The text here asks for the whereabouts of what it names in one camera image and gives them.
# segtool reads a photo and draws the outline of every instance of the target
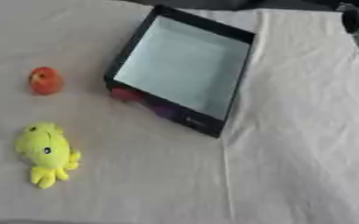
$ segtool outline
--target white tablecloth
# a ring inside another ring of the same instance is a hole
[[[0,221],[359,223],[359,56],[340,15],[193,11],[258,34],[216,140],[108,97],[103,72],[150,9],[0,0]],[[63,92],[29,91],[39,66],[63,74]],[[36,121],[83,154],[48,190],[13,150]]]

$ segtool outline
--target plush toy tentacle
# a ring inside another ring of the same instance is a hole
[[[60,180],[69,180],[69,175],[62,168],[57,169],[55,175]]]
[[[42,189],[46,189],[54,185],[55,183],[55,171],[49,171],[40,181],[38,186]]]

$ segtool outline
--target black tray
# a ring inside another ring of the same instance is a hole
[[[127,91],[125,98],[142,102],[158,115],[218,137],[254,36],[156,6],[116,56],[104,80],[116,96],[123,98]]]

